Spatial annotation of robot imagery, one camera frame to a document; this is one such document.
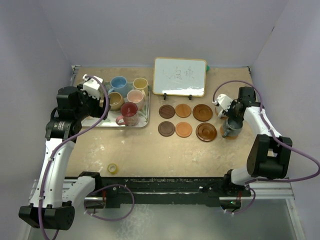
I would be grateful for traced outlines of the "grey stoneware cup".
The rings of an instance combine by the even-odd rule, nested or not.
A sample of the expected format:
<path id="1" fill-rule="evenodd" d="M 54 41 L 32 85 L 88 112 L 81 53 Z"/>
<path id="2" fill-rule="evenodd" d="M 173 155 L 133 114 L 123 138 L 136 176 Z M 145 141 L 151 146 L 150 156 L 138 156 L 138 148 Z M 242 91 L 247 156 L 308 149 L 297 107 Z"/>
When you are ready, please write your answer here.
<path id="1" fill-rule="evenodd" d="M 226 119 L 222 124 L 223 136 L 238 136 L 243 129 L 243 122 L 236 122 L 232 119 Z"/>

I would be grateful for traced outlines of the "floral serving tray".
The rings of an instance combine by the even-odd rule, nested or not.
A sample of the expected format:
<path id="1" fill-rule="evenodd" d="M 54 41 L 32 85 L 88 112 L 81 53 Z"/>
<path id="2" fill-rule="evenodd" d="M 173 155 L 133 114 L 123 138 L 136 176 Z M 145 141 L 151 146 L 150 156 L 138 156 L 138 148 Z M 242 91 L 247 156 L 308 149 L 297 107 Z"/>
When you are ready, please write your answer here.
<path id="1" fill-rule="evenodd" d="M 146 100 L 144 102 L 144 106 L 141 110 L 138 111 L 139 116 L 139 122 L 137 125 L 133 126 L 133 128 L 143 128 L 145 127 L 149 122 L 149 116 L 150 116 L 150 86 L 148 86 L 148 93 L 146 96 Z M 129 128 L 130 126 L 125 125 L 117 125 L 116 124 L 116 118 L 119 117 L 121 114 L 119 111 L 109 111 L 107 118 L 105 120 L 102 120 L 96 127 L 102 127 L 102 128 Z M 81 124 L 83 127 L 90 127 L 95 122 L 97 122 L 98 118 L 94 117 L 87 117 L 85 118 Z"/>

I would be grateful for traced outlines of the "tan stoneware mug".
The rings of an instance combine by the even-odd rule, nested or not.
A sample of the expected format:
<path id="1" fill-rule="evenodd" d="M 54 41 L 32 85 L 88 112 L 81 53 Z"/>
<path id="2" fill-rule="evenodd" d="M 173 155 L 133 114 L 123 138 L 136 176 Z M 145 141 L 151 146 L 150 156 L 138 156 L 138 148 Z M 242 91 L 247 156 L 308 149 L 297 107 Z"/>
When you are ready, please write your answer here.
<path id="1" fill-rule="evenodd" d="M 110 110 L 112 112 L 120 111 L 121 106 L 125 103 L 123 96 L 118 92 L 111 92 L 108 97 Z"/>

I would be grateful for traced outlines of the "ringed brown wood coaster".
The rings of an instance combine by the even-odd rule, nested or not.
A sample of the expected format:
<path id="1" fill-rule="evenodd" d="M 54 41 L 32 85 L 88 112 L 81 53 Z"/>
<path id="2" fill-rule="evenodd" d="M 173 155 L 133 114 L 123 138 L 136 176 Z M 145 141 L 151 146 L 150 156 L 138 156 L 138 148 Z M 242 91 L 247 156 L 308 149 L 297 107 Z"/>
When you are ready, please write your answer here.
<path id="1" fill-rule="evenodd" d="M 217 129 L 214 125 L 203 122 L 195 130 L 196 136 L 203 142 L 211 142 L 217 137 Z"/>

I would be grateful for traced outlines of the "pink mug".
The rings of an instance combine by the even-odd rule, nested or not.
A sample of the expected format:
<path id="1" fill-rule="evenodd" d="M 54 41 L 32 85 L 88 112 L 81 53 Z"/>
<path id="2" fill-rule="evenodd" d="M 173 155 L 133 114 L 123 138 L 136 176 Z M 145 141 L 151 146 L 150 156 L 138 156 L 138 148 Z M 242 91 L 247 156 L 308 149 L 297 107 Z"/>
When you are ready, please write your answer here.
<path id="1" fill-rule="evenodd" d="M 145 100 L 147 99 L 144 90 L 133 89 L 128 92 L 127 101 L 136 104 L 138 110 L 141 110 L 145 105 Z"/>

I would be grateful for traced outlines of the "light wood coaster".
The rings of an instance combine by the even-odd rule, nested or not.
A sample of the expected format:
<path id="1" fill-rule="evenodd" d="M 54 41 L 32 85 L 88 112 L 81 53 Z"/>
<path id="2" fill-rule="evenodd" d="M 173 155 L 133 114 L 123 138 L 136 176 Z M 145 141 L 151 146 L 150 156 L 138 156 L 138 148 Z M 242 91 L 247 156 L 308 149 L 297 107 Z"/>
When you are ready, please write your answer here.
<path id="1" fill-rule="evenodd" d="M 181 137 L 181 138 L 187 138 L 189 137 L 192 132 L 193 132 L 193 128 L 192 126 L 187 123 L 187 122 L 179 122 L 176 126 L 175 126 L 175 132 L 176 134 Z"/>
<path id="2" fill-rule="evenodd" d="M 175 114 L 180 118 L 187 118 L 188 116 L 190 116 L 191 112 L 192 112 L 191 107 L 184 103 L 178 104 L 175 107 Z"/>

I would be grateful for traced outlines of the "dark walnut coaster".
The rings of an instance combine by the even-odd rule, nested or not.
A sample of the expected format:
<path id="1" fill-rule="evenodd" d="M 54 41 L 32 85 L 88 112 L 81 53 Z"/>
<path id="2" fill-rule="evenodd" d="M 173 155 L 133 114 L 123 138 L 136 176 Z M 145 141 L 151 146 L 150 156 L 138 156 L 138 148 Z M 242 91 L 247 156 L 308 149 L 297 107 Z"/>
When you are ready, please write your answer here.
<path id="1" fill-rule="evenodd" d="M 176 111 L 175 108 L 169 104 L 162 105 L 158 111 L 159 115 L 164 119 L 172 118 Z"/>
<path id="2" fill-rule="evenodd" d="M 175 126 L 170 121 L 163 121 L 158 125 L 158 132 L 164 137 L 169 137 L 175 132 Z"/>

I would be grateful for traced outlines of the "white mug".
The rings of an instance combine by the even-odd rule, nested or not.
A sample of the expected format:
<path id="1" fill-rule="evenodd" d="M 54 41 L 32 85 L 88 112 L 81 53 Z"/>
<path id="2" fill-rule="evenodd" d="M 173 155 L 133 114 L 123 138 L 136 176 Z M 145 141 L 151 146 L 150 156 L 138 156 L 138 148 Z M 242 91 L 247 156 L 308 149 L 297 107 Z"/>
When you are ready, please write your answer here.
<path id="1" fill-rule="evenodd" d="M 228 118 L 220 105 L 215 107 L 214 112 L 219 119 L 226 120 Z"/>

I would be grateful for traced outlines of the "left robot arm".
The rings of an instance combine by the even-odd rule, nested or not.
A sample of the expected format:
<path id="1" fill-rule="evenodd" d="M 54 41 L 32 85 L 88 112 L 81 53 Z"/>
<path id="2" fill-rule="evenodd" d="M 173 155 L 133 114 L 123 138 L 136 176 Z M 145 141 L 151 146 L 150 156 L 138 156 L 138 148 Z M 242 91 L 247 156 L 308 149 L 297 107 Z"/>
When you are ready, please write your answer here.
<path id="1" fill-rule="evenodd" d="M 109 99 L 103 85 L 84 83 L 61 88 L 56 100 L 57 107 L 45 128 L 45 156 L 39 181 L 29 204 L 20 207 L 18 216 L 33 228 L 66 231 L 84 198 L 103 191 L 98 173 L 82 173 L 67 190 L 64 182 L 71 153 L 82 134 L 82 121 L 88 116 L 99 122 L 106 119 Z"/>

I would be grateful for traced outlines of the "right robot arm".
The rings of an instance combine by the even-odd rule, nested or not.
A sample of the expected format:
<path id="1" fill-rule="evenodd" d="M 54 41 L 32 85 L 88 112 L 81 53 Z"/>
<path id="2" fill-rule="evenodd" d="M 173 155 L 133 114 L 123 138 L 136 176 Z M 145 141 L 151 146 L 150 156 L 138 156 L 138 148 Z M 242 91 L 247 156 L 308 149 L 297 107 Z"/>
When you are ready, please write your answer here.
<path id="1" fill-rule="evenodd" d="M 240 87 L 237 99 L 232 100 L 221 95 L 222 113 L 227 117 L 220 127 L 220 134 L 225 139 L 236 139 L 246 122 L 255 135 L 255 140 L 242 168 L 231 169 L 227 173 L 230 179 L 222 183 L 222 190 L 228 196 L 235 195 L 240 186 L 258 178 L 267 180 L 284 179 L 287 175 L 292 140 L 282 136 L 266 116 L 263 105 L 257 101 L 256 92 L 252 87 Z"/>

